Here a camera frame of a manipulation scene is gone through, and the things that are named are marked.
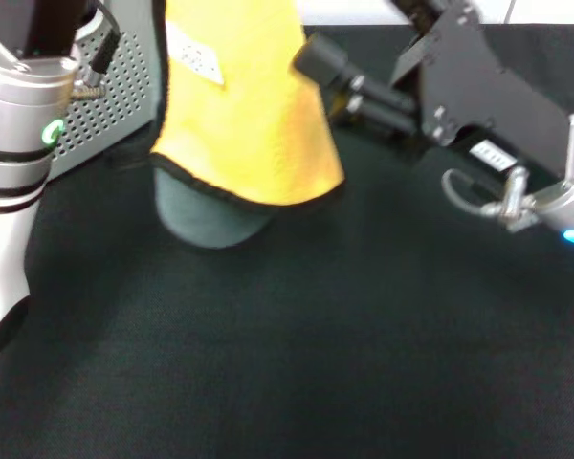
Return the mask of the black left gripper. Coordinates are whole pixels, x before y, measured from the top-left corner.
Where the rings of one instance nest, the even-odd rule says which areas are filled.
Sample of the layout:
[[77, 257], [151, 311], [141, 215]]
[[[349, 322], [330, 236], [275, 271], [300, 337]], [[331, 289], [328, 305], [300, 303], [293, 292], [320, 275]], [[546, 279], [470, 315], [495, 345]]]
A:
[[77, 30], [96, 11], [94, 1], [16, 1], [15, 55], [68, 55]]

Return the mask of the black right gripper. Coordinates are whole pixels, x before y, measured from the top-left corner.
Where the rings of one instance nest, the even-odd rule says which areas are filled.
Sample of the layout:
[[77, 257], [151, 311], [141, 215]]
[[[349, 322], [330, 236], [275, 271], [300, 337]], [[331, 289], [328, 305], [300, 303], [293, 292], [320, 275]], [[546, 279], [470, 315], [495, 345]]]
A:
[[390, 0], [416, 30], [392, 87], [418, 101], [425, 137], [442, 146], [474, 131], [550, 180], [566, 172], [567, 112], [497, 57], [472, 1]]

